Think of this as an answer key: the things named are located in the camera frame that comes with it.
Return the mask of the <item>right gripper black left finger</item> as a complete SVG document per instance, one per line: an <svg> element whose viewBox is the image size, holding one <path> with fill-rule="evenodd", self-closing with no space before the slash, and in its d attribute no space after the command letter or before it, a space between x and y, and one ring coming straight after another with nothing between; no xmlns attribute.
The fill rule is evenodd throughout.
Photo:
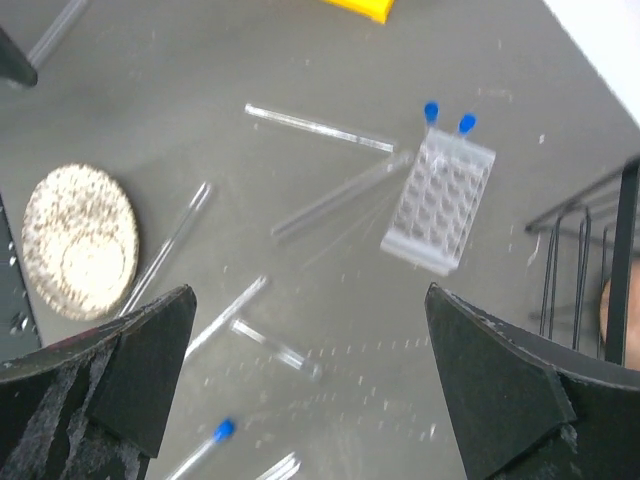
<svg viewBox="0 0 640 480"><path fill-rule="evenodd" d="M159 454L197 309L182 285L1 364L4 479L143 479Z"/></svg>

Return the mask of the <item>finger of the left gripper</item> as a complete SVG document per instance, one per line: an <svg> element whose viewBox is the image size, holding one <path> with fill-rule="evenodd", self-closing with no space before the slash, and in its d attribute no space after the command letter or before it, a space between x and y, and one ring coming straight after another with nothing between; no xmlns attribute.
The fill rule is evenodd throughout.
<svg viewBox="0 0 640 480"><path fill-rule="evenodd" d="M0 28L1 77L23 87L34 87L38 73L13 39Z"/></svg>

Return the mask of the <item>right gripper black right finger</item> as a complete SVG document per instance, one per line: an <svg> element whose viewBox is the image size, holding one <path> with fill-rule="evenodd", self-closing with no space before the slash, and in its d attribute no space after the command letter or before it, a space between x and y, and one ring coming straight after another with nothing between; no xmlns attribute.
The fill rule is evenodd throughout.
<svg viewBox="0 0 640 480"><path fill-rule="evenodd" d="M639 374L432 283L425 313L469 479L636 479Z"/></svg>

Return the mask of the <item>blue capped tube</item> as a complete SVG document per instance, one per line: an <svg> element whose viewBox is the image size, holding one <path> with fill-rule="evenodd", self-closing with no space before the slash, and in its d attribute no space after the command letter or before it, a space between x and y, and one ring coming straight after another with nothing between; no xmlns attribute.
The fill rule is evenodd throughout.
<svg viewBox="0 0 640 480"><path fill-rule="evenodd" d="M211 436L197 447L182 463L171 473L167 480L185 479L193 473L205 458L211 454L219 445L228 441L236 431L236 424L233 419L224 419L213 431Z"/></svg>
<svg viewBox="0 0 640 480"><path fill-rule="evenodd" d="M476 125L476 116L470 112L465 113L458 124L458 134L461 136L468 135Z"/></svg>
<svg viewBox="0 0 640 480"><path fill-rule="evenodd" d="M439 104L436 101L427 102L424 105L424 117L428 125L435 124L439 116Z"/></svg>

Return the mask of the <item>glass tube near plate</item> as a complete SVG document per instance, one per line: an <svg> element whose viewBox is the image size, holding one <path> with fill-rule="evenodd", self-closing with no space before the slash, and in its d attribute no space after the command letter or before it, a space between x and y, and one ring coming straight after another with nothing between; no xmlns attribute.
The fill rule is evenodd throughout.
<svg viewBox="0 0 640 480"><path fill-rule="evenodd" d="M203 182L194 193L179 218L179 221L171 235L161 244L151 261L144 267L142 273L135 280L130 294L116 313L117 317L124 316L133 311L146 290L158 276L163 265L170 255L176 250L177 245L188 235L199 219L201 212L207 206L213 191L210 182Z"/></svg>

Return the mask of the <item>brown and yellow bowl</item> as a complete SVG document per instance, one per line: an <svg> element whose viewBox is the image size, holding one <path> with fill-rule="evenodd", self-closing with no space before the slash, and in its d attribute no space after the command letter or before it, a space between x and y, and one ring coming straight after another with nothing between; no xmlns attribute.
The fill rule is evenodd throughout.
<svg viewBox="0 0 640 480"><path fill-rule="evenodd" d="M627 307L627 329L625 346L625 367L639 370L640 366L640 284L639 261L635 260L631 266L629 298ZM607 344L608 307L611 281L607 280L600 299L599 325L604 344Z"/></svg>

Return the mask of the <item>speckled ceramic plate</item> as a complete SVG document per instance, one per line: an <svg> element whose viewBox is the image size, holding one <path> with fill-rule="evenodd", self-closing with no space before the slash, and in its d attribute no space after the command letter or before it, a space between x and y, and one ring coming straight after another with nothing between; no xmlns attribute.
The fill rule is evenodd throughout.
<svg viewBox="0 0 640 480"><path fill-rule="evenodd" d="M112 311L137 271L139 233L129 196L88 164L62 165L35 186L21 240L32 286L52 310L75 321Z"/></svg>

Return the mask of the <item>short clear glass tube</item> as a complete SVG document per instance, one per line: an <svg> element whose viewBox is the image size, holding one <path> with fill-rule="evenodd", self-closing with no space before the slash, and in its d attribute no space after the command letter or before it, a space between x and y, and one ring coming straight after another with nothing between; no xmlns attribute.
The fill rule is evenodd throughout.
<svg viewBox="0 0 640 480"><path fill-rule="evenodd" d="M236 318L231 321L229 329L238 335L243 335L257 344L267 348L271 355L281 363L303 373L311 381L319 381L323 374L322 367L313 360L303 356L300 352L279 339L267 335L256 329L244 319Z"/></svg>

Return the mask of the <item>clear acrylic tube rack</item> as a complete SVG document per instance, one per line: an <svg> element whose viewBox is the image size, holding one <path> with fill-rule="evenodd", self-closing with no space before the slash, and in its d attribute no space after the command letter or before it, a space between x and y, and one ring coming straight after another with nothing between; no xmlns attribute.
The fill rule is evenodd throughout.
<svg viewBox="0 0 640 480"><path fill-rule="evenodd" d="M496 152L431 128L380 249L447 276L457 270Z"/></svg>

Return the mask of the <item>clear tube centre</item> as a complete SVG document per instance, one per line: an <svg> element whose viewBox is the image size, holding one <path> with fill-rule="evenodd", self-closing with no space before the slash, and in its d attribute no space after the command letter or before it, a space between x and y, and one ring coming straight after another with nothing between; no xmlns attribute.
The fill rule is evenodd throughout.
<svg viewBox="0 0 640 480"><path fill-rule="evenodd" d="M188 361L218 330L251 302L269 283L267 275L259 276L230 305L228 305L209 325L207 325L188 345L184 361Z"/></svg>

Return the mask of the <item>long clear glass tube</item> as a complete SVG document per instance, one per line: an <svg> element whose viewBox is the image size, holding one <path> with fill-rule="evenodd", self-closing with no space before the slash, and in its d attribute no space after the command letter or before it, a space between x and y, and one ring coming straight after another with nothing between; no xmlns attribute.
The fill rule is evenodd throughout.
<svg viewBox="0 0 640 480"><path fill-rule="evenodd" d="M247 103L245 105L244 111L246 114L262 120L271 121L280 125L341 141L346 141L382 152L393 153L396 150L396 145L393 142L388 142L371 136L343 130L335 126L319 123L310 119L265 109L251 103Z"/></svg>

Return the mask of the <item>yellow test tube rack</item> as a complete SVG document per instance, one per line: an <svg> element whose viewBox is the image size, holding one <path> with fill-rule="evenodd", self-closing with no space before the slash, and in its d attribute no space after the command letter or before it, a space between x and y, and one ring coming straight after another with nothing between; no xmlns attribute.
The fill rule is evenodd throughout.
<svg viewBox="0 0 640 480"><path fill-rule="evenodd" d="M324 2L364 16L379 24L387 22L395 3L394 0L324 0Z"/></svg>

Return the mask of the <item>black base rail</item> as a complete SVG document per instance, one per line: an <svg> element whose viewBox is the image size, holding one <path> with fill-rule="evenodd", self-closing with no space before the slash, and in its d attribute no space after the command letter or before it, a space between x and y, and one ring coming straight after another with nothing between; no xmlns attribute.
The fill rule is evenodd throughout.
<svg viewBox="0 0 640 480"><path fill-rule="evenodd" d="M0 248L1 361L9 361L39 350L42 342L4 203L1 203Z"/></svg>

